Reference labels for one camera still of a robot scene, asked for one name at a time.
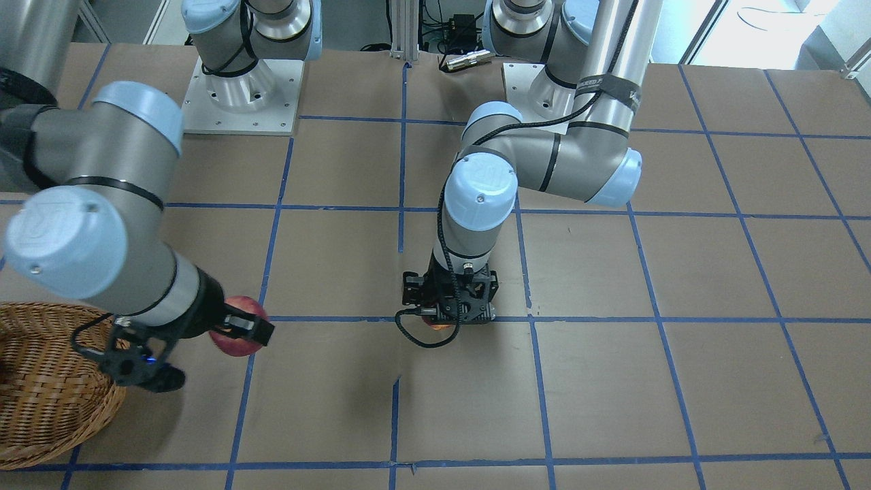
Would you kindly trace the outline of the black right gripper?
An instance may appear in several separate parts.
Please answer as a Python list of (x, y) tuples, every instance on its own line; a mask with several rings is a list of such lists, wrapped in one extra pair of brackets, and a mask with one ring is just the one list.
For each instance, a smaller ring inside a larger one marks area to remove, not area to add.
[(226, 313), (226, 297), (220, 283), (205, 272), (198, 273), (199, 286), (193, 303), (174, 321), (177, 338), (189, 339), (221, 326), (221, 335), (267, 346), (275, 325), (252, 313)]

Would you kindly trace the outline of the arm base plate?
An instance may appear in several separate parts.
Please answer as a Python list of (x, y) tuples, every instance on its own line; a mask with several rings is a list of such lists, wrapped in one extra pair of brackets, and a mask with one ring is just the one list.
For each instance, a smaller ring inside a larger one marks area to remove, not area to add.
[(212, 135), (290, 136), (306, 63), (302, 60), (259, 60), (242, 76), (206, 75), (194, 65), (182, 103), (184, 132)]
[(622, 80), (607, 68), (592, 69), (575, 82), (564, 84), (551, 65), (509, 64), (505, 68), (509, 103), (522, 121), (502, 131), (505, 137), (558, 136), (573, 142), (622, 137), (629, 133), (625, 117), (634, 102), (623, 105), (618, 91)]

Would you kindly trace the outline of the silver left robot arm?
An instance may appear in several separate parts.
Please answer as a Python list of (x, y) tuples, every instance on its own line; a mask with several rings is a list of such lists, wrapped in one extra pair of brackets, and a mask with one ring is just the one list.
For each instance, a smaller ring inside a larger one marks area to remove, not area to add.
[(659, 1), (600, 1), (591, 28), (577, 2), (491, 1), (483, 37), (498, 54), (539, 62), (531, 96), (542, 120), (483, 103), (461, 134), (439, 197), (429, 269), (407, 272), (402, 303), (434, 327), (494, 319), (489, 255), (519, 187), (621, 207), (640, 181), (629, 130), (659, 22)]

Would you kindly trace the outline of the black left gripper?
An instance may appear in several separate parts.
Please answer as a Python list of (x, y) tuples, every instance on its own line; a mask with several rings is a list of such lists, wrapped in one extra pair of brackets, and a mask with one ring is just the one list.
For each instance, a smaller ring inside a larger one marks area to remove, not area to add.
[(424, 276), (422, 308), (426, 314), (452, 321), (459, 317), (464, 325), (485, 325), (497, 317), (493, 298), (499, 281), (497, 272), (490, 267), (483, 267), (473, 275), (451, 275), (441, 267), (432, 267)]

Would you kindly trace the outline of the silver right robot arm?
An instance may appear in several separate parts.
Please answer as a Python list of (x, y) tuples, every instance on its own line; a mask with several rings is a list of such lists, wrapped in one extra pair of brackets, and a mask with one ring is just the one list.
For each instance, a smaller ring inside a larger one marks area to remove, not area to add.
[(2, 3), (2, 190), (27, 193), (4, 233), (7, 263), (54, 295), (126, 316), (172, 338), (205, 331), (222, 347), (266, 345), (273, 325), (159, 239), (182, 152), (183, 115), (167, 94), (106, 84), (87, 110), (55, 92), (77, 1)]

